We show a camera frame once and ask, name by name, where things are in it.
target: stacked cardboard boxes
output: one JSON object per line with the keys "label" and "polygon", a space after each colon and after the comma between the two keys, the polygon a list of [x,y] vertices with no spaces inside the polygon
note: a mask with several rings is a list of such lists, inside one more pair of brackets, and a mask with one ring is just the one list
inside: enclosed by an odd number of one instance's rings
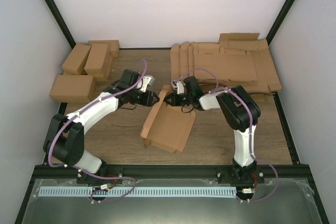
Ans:
{"label": "stacked cardboard boxes", "polygon": [[93,100],[96,82],[107,81],[118,40],[93,40],[76,44],[56,77],[50,96],[57,102],[85,103]]}

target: wooden platform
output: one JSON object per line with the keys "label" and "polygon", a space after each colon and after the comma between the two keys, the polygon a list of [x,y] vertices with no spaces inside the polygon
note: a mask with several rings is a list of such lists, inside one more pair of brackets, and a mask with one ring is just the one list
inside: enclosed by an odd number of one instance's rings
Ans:
{"label": "wooden platform", "polygon": [[[159,93],[170,83],[169,50],[120,50],[113,59],[109,81],[98,83],[98,95],[112,81],[118,80],[124,69],[138,67],[146,59],[147,74],[155,77],[151,90]],[[255,134],[255,154],[273,164],[291,164],[289,151],[272,97],[257,102],[261,117]],[[66,113],[84,104],[68,104]],[[159,148],[144,148],[140,131],[151,108],[118,110],[95,124],[86,134],[86,150],[112,164],[231,164],[235,152],[234,135],[221,110],[196,111],[196,120],[182,154],[172,154]]]}

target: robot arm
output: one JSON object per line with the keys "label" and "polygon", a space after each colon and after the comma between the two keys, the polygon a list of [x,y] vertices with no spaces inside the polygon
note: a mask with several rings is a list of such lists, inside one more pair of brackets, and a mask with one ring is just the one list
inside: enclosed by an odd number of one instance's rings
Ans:
{"label": "robot arm", "polygon": [[165,98],[165,102],[171,106],[192,105],[194,109],[201,111],[221,109],[227,123],[234,130],[233,173],[239,181],[250,179],[251,173],[256,169],[256,162],[252,159],[251,154],[254,155],[254,131],[261,115],[258,105],[242,86],[231,89],[246,103],[253,117],[251,153],[248,130],[249,116],[246,109],[232,94],[227,91],[205,94],[195,77],[184,79],[184,85],[182,84],[182,86],[185,87],[185,90],[181,88],[181,84],[180,81],[173,82],[173,87],[177,90],[177,93],[171,93]]}
{"label": "robot arm", "polygon": [[121,91],[133,86],[139,76],[139,73],[127,69],[120,80],[104,89],[95,100],[83,108],[67,115],[56,114],[51,119],[43,150],[49,153],[51,143],[60,128],[68,120],[77,116],[63,132],[68,135],[62,134],[58,138],[52,156],[67,166],[75,166],[90,173],[97,173],[104,161],[85,151],[84,135],[87,131],[104,116],[126,103],[152,106],[159,101],[159,97],[153,91],[147,90],[147,87],[154,82],[152,76],[144,76],[135,89],[120,94]]}

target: flattened cardboard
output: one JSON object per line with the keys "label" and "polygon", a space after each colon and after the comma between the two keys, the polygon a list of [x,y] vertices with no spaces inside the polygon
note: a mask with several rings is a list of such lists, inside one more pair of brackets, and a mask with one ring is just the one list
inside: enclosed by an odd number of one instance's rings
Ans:
{"label": "flattened cardboard", "polygon": [[50,96],[56,102],[87,103],[93,100],[96,81],[93,76],[59,74]]}
{"label": "flattened cardboard", "polygon": [[[188,71],[191,71],[194,69],[194,47],[189,46],[188,48]],[[190,72],[189,76],[194,76],[194,72]]]}
{"label": "flattened cardboard", "polygon": [[170,49],[171,81],[177,80],[180,74],[180,45],[174,44]]}
{"label": "flattened cardboard", "polygon": [[198,54],[198,43],[194,43],[194,50],[193,50],[194,60],[192,62],[193,64],[189,66],[191,69],[195,68],[195,56],[197,56],[197,54]]}
{"label": "flattened cardboard", "polygon": [[76,44],[62,65],[63,71],[70,74],[84,74],[90,48],[88,45]]}
{"label": "flattened cardboard", "polygon": [[109,58],[111,58],[109,54],[109,45],[93,43],[84,67],[85,72],[91,76],[100,77],[104,75],[105,65]]}
{"label": "flattened cardboard", "polygon": [[88,42],[89,45],[93,43],[101,43],[101,44],[108,44],[110,46],[110,55],[112,57],[118,57],[120,44],[118,40],[90,40]]}
{"label": "flattened cardboard", "polygon": [[247,51],[258,51],[268,49],[268,44],[267,40],[265,39],[245,40],[245,41],[229,40],[228,48],[247,50]]}
{"label": "flattened cardboard", "polygon": [[[219,50],[219,44],[207,45],[209,51],[198,44],[198,53],[194,53],[194,67],[205,68],[212,72],[219,80],[226,81],[256,81],[257,74],[252,54],[249,51],[231,49]],[[194,73],[198,79],[213,79],[205,71]]]}
{"label": "flattened cardboard", "polygon": [[229,40],[257,40],[259,38],[259,33],[249,34],[249,33],[226,33],[219,35],[219,46],[228,47]]}
{"label": "flattened cardboard", "polygon": [[189,71],[189,58],[188,58],[189,45],[190,45],[189,42],[185,42],[180,47],[180,76],[188,73]]}
{"label": "flattened cardboard", "polygon": [[186,114],[181,112],[181,108],[167,105],[163,99],[170,92],[170,86],[162,88],[159,94],[160,101],[152,107],[140,136],[145,145],[151,143],[168,152],[181,153],[189,137],[196,113],[192,111]]}
{"label": "flattened cardboard", "polygon": [[247,90],[247,92],[269,94],[282,89],[267,41],[265,39],[254,41],[230,40],[228,41],[228,48],[229,50],[250,50],[253,56],[258,81],[255,83],[244,83],[243,87]]}

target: black frame edge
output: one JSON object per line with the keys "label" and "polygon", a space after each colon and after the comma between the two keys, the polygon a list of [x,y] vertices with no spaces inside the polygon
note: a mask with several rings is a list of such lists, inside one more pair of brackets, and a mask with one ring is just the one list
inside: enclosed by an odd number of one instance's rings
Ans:
{"label": "black frame edge", "polygon": [[287,147],[288,147],[288,151],[289,151],[289,154],[290,154],[290,158],[292,159],[292,163],[294,165],[298,165],[298,164],[301,163],[300,158],[299,158],[299,154],[296,150],[292,134],[290,133],[289,125],[288,125],[288,122],[287,122],[287,119],[286,119],[286,116],[285,116],[285,112],[283,111],[278,92],[276,92],[274,94],[274,102],[275,102],[275,106],[276,106],[277,111],[278,111],[282,131],[283,131],[283,134],[285,135],[285,139],[286,139],[286,142],[287,142]]}
{"label": "black frame edge", "polygon": [[65,23],[60,11],[58,10],[54,0],[44,0],[46,4],[48,5],[52,15],[54,16],[59,28],[61,29],[62,33],[64,34],[66,40],[68,41],[71,48],[74,48],[76,45],[76,42],[74,38],[71,35],[71,32]]}
{"label": "black frame edge", "polygon": [[[115,171],[121,170],[123,176],[131,176],[138,179],[145,178],[196,178],[204,177],[207,179],[216,179],[217,172],[221,169],[232,167],[231,165],[108,165],[109,169]],[[261,165],[265,178],[274,178],[275,175],[270,167]],[[306,178],[311,189],[314,190],[314,201],[316,203],[320,218],[323,224],[329,224],[325,213],[323,203],[316,188],[309,165],[275,165],[279,177],[281,178]],[[30,195],[36,179],[75,179],[78,171],[76,169],[57,167],[52,168],[45,165],[35,166],[32,178],[28,185],[25,198],[17,215],[16,224],[23,221],[25,211],[29,202]]]}
{"label": "black frame edge", "polygon": [[272,42],[275,34],[279,30],[279,27],[281,26],[283,20],[287,16],[287,14],[288,14],[290,8],[292,7],[294,1],[295,0],[286,0],[285,3],[283,4],[277,18],[275,19],[270,31],[268,32],[268,34],[266,36],[266,40],[267,40],[268,44],[270,44]]}

